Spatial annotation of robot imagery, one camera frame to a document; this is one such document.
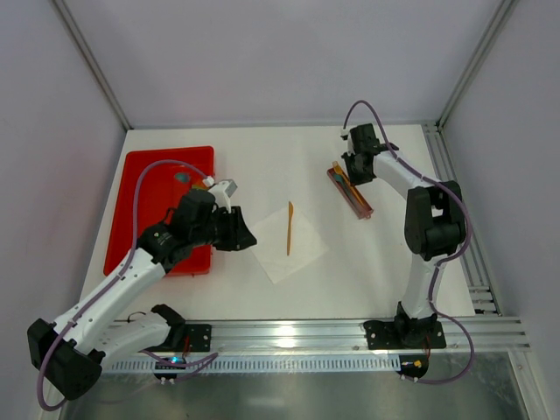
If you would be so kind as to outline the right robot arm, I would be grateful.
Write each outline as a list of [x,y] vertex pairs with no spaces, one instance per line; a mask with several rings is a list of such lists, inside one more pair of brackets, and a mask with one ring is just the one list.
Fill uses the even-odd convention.
[[351,183],[363,185],[380,179],[405,199],[403,234],[412,254],[409,280],[390,321],[363,324],[371,350],[445,347],[435,297],[445,258],[466,240],[466,219],[455,181],[430,181],[404,161],[392,143],[381,143],[374,126],[349,130],[348,151],[342,155]]

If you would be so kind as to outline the teal plastic spoon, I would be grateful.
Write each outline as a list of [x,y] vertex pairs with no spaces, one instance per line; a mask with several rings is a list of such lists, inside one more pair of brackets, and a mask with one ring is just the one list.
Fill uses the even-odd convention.
[[347,184],[347,182],[344,180],[344,178],[338,174],[337,172],[335,172],[333,174],[334,179],[336,180],[336,182],[338,183],[338,185],[341,187],[343,193],[346,195],[346,197],[352,202],[354,203],[356,206],[359,206],[361,203],[358,200],[358,198],[354,195],[353,191],[351,190],[350,186]]

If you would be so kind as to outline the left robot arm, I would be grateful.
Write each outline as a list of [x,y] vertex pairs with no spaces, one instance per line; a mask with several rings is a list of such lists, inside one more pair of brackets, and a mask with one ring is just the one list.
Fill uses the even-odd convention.
[[129,354],[150,348],[179,350],[187,336],[186,321],[165,304],[109,332],[109,325],[139,295],[165,277],[200,247],[241,251],[257,239],[230,198],[232,180],[183,195],[169,221],[147,227],[131,250],[92,292],[48,323],[37,319],[27,330],[32,365],[39,371],[37,391],[49,381],[66,400],[86,394],[102,370]]

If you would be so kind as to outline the white paper napkin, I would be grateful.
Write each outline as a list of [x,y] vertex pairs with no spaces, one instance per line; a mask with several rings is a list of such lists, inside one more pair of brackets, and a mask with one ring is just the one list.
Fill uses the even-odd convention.
[[273,284],[314,263],[329,250],[319,232],[291,202],[257,222],[251,231],[257,239],[252,252]]

